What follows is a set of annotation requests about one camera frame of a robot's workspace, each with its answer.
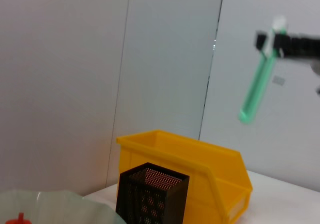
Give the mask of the green glass fruit plate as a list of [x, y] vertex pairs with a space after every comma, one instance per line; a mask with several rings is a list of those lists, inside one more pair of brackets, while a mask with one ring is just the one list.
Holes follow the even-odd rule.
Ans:
[[0, 192], [0, 224], [17, 218], [20, 212], [32, 224], [126, 224], [107, 204], [70, 191]]

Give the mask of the orange fruit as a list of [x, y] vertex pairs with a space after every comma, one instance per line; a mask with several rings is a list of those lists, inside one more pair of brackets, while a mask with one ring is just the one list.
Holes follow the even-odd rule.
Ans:
[[17, 218], [7, 220], [5, 224], [32, 224], [32, 222], [28, 219], [25, 219], [24, 213], [20, 212]]

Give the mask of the yellow plastic bin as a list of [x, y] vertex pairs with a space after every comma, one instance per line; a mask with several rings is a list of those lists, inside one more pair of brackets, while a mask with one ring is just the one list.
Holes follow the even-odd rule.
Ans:
[[248, 208], [253, 188], [238, 151], [163, 130], [116, 141], [120, 173], [149, 162], [190, 177], [183, 224], [235, 224]]

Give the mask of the green utility knife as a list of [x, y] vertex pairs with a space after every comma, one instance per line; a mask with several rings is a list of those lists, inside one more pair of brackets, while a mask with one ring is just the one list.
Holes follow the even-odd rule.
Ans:
[[270, 31], [267, 32], [265, 45], [263, 49], [259, 51], [261, 57], [260, 62], [238, 115], [239, 120], [244, 124], [249, 124], [253, 121], [265, 94], [270, 76], [272, 75], [275, 60], [279, 55], [273, 48], [275, 35], [285, 34], [287, 28], [286, 18], [284, 16], [278, 16], [274, 18], [272, 27]]

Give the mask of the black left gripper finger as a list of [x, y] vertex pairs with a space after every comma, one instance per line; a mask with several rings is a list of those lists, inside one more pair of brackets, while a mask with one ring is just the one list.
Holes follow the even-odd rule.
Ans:
[[266, 32], [257, 32], [256, 33], [256, 40], [255, 40], [255, 46], [258, 51], [261, 51], [264, 47], [264, 44], [267, 39], [267, 33]]
[[281, 58], [320, 59], [320, 38], [276, 34], [273, 44]]

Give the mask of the black mesh pen holder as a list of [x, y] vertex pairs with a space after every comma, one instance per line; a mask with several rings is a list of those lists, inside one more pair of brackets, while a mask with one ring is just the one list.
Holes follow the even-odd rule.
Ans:
[[127, 224], [183, 224], [189, 176], [145, 163], [120, 174], [116, 213]]

